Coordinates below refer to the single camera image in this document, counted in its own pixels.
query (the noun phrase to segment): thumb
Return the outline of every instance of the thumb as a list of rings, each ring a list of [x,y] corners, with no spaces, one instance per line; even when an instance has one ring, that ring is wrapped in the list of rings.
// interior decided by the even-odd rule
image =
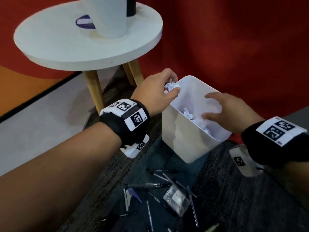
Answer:
[[[217,122],[219,119],[220,113],[212,113],[212,112],[206,112],[202,114],[202,118],[206,120],[211,120]]]
[[[180,88],[176,87],[172,89],[171,91],[169,91],[168,93],[164,94],[168,101],[168,104],[170,104],[175,98],[177,98],[179,93],[180,93]]]

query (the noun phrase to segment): finger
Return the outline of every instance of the finger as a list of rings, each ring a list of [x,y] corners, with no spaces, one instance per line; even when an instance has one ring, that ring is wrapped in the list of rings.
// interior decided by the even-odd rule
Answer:
[[[212,112],[206,112],[204,114],[202,114],[202,118],[205,120],[212,120],[217,122],[219,119],[219,115],[220,113],[212,113]]]
[[[180,88],[176,87],[169,91],[168,93],[164,94],[168,104],[170,104],[175,98],[178,97],[178,94],[180,93]]]
[[[219,92],[207,93],[205,95],[205,98],[213,98],[217,100],[220,104],[224,101],[225,97],[226,97],[225,94]]]
[[[162,79],[165,82],[169,82],[168,80],[169,79],[172,79],[174,82],[177,82],[178,81],[178,77],[176,75],[175,72],[172,71],[172,69],[170,68],[165,68],[161,73],[160,75],[162,76]]]

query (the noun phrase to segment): person's left hand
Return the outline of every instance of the person's left hand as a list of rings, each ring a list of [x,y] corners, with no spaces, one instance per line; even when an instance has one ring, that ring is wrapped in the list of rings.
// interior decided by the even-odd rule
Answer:
[[[164,85],[169,79],[178,81],[177,75],[170,68],[147,77],[133,92],[131,99],[140,101],[148,110],[150,116],[163,112],[179,94],[180,88],[174,88],[169,93],[164,93]]]

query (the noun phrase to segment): white round table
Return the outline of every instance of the white round table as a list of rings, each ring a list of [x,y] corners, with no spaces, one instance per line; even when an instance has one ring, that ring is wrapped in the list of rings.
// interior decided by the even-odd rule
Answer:
[[[136,59],[160,41],[163,21],[157,11],[137,3],[137,14],[127,18],[127,34],[110,40],[75,24],[88,14],[81,0],[49,7],[25,19],[15,30],[14,42],[38,65],[83,71],[100,112],[104,102],[96,70],[122,64],[130,83],[138,86],[143,76]]]

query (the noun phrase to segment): person's left arm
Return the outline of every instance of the person's left arm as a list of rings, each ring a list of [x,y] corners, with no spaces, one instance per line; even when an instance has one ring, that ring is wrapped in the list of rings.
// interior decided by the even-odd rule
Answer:
[[[169,78],[178,80],[170,69],[149,76],[131,98],[150,116],[161,113],[180,91],[164,93]],[[1,231],[57,230],[121,145],[119,136],[99,122],[1,176]]]

